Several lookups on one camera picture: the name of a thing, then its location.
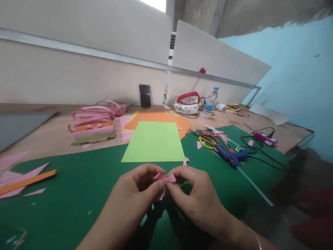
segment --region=yellow scissors handle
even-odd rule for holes
[[[199,136],[199,141],[200,141],[200,143],[202,144],[202,146],[204,146],[205,148],[208,148],[208,149],[214,149],[214,143],[213,143],[213,142],[211,142],[211,141],[209,141],[209,140],[206,140],[205,138],[202,138],[201,136]],[[206,144],[202,143],[202,141],[205,141],[205,142],[207,142],[207,143],[209,143],[209,144],[212,144],[213,146],[212,146],[212,147],[209,147],[209,146],[207,146]]]

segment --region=mobile phone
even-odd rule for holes
[[[140,102],[142,108],[150,108],[150,85],[139,84]]]

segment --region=orange paper strip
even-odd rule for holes
[[[106,123],[94,123],[90,124],[93,127],[96,127],[98,124],[102,124],[102,127],[110,127],[113,126],[112,122],[106,122]],[[82,125],[82,126],[76,126],[76,131],[85,131],[85,130],[90,130],[91,128],[87,128],[87,125]]]
[[[177,127],[182,128],[182,131],[179,132],[180,139],[183,139],[187,131],[192,127],[193,122],[188,121],[187,119],[181,116],[175,116],[165,111],[140,111],[129,123],[127,123],[124,129],[135,130],[139,121],[146,122],[175,122]]]
[[[23,180],[23,181],[20,181],[20,182],[9,184],[7,186],[4,186],[4,187],[0,188],[0,195],[8,193],[10,191],[13,191],[15,189],[18,189],[18,188],[30,185],[32,183],[41,181],[41,180],[43,180],[45,178],[48,178],[48,177],[50,177],[52,175],[55,175],[56,173],[57,173],[57,170],[55,169],[55,170],[46,172],[44,174],[37,175],[35,177],[29,178],[29,179],[26,179],[26,180]]]

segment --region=silver bracelet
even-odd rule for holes
[[[254,233],[254,231],[252,231],[252,229],[249,226],[247,226],[247,227],[251,230],[251,232],[253,233],[253,235],[257,239],[257,242],[258,242],[258,245],[259,245],[259,249],[262,250],[258,237],[256,236],[256,234]]]

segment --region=human hand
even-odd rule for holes
[[[230,237],[233,216],[223,207],[213,183],[205,171],[189,166],[172,169],[167,176],[174,174],[178,184],[189,180],[193,185],[190,195],[186,195],[175,183],[167,183],[172,198],[190,220],[210,235],[224,240]]]
[[[165,181],[154,178],[158,173],[164,174],[165,170],[143,164],[120,176],[78,249],[121,249],[163,192]]]

